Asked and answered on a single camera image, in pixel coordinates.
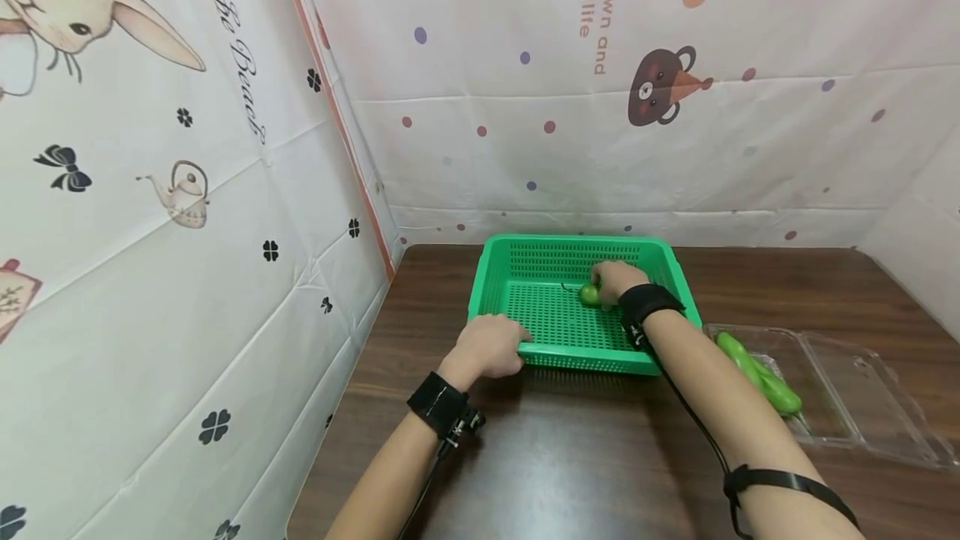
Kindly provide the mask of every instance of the wooden table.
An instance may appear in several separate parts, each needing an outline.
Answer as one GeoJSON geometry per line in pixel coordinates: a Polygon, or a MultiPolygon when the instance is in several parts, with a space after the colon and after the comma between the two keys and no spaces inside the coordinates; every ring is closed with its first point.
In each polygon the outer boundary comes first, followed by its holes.
{"type": "MultiPolygon", "coordinates": [[[[408,396],[454,344],[480,250],[407,251],[289,540],[323,538],[408,396]]],[[[677,257],[703,321],[817,331],[870,347],[960,447],[960,346],[869,257],[740,248],[682,248],[677,257]]],[[[443,464],[408,538],[735,538],[713,452],[661,378],[530,367],[479,382],[472,402],[487,426],[443,464]]],[[[960,538],[960,474],[807,451],[867,538],[960,538]]]]}

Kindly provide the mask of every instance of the forearm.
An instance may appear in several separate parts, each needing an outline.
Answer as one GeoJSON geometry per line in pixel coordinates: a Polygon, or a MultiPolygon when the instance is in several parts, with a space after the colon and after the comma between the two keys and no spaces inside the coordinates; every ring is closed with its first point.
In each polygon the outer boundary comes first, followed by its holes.
{"type": "MultiPolygon", "coordinates": [[[[643,329],[731,469],[747,464],[823,482],[776,410],[683,315],[655,312],[643,322],[643,329]]],[[[806,493],[753,485],[740,494],[740,503],[759,540],[863,538],[840,512],[806,493]]]]}
{"type": "MultiPolygon", "coordinates": [[[[479,375],[456,349],[437,369],[465,393],[479,375]]],[[[414,413],[407,413],[380,447],[327,533],[327,540],[396,540],[415,507],[440,439],[414,413]]]]}

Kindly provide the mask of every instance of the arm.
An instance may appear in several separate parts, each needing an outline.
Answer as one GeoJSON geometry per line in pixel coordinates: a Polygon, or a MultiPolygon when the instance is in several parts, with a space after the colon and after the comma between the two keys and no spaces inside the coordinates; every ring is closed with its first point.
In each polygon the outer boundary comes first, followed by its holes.
{"type": "MultiPolygon", "coordinates": [[[[646,274],[624,262],[602,262],[594,282],[600,299],[615,304],[634,286],[650,283],[646,274]]],[[[822,483],[807,454],[793,439],[776,410],[730,358],[682,314],[658,311],[643,322],[663,368],[683,399],[712,434],[731,469],[777,469],[822,483]]],[[[803,492],[752,485],[740,503],[755,538],[863,538],[841,513],[803,492]]]]}
{"type": "MultiPolygon", "coordinates": [[[[480,315],[463,328],[437,375],[465,393],[480,377],[501,378],[523,367],[517,345],[530,333],[505,315],[480,315]]],[[[407,413],[360,477],[327,540],[396,540],[413,510],[440,447],[437,434],[407,413]]]]}

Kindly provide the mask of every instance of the plastic container lid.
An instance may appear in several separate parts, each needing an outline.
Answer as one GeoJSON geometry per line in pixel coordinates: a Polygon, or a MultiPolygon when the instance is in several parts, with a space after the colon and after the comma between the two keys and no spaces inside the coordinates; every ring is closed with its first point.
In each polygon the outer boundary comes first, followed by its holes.
{"type": "Polygon", "coordinates": [[[876,352],[813,332],[708,324],[740,340],[793,388],[803,409],[786,419],[803,443],[864,448],[880,457],[960,471],[953,446],[936,434],[897,374],[876,352]]]}

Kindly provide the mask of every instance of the small green fruit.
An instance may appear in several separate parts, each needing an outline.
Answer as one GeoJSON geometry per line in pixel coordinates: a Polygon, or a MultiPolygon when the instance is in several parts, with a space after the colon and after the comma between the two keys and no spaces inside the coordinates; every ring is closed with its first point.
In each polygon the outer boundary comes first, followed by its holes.
{"type": "Polygon", "coordinates": [[[581,286],[580,302],[590,307],[599,307],[600,306],[600,288],[593,286],[592,283],[587,283],[586,286],[581,286]]]}

